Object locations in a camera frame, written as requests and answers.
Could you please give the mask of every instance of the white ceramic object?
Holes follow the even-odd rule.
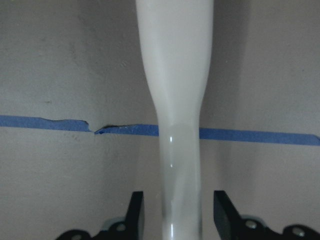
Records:
[[[159,125],[162,238],[200,240],[199,115],[211,58],[213,0],[136,0],[136,7]]]

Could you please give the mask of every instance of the torn tape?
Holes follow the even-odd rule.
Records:
[[[208,140],[320,146],[319,137],[313,134],[246,131],[215,128],[200,128],[199,133],[200,139]],[[95,132],[95,134],[158,136],[159,131],[157,125],[136,124],[106,127],[99,129]]]
[[[48,120],[32,116],[0,115],[0,127],[92,132],[82,120]]]
[[[92,131],[89,129],[88,123],[83,120],[49,120],[41,117],[30,116],[0,115],[0,127],[47,129],[92,133]],[[320,146],[320,138],[313,134],[230,130],[215,128],[200,128],[199,133],[200,139],[208,140]],[[159,131],[157,125],[135,124],[105,127],[99,129],[94,134],[158,136]]]

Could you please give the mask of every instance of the white wall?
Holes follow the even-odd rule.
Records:
[[[0,1],[0,115],[156,124],[135,2]],[[320,2],[216,0],[206,128],[320,135]],[[320,231],[320,148],[201,140],[203,235],[213,190],[274,230]],[[145,194],[145,239],[161,234],[158,139],[0,127],[3,240],[96,234]]]

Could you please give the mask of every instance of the metal screw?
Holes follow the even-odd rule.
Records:
[[[123,223],[120,223],[118,226],[116,226],[116,230],[118,232],[123,232],[124,230],[126,230],[126,225],[124,225]]]
[[[82,236],[80,234],[74,235],[71,237],[71,240],[81,240],[81,239],[82,239]]]
[[[300,227],[294,227],[292,228],[292,233],[294,235],[297,235],[299,237],[304,237],[305,236],[305,231],[303,231]]]
[[[245,222],[245,225],[250,228],[250,229],[256,229],[257,228],[257,223],[255,221],[252,221],[252,220],[247,220]]]

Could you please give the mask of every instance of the black clamp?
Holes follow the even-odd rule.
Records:
[[[257,219],[242,218],[225,191],[214,191],[213,218],[221,240],[320,240],[304,225],[290,225],[279,234]]]
[[[144,193],[135,191],[131,195],[124,221],[112,224],[108,230],[90,237],[83,230],[70,230],[56,240],[141,240],[144,227]]]

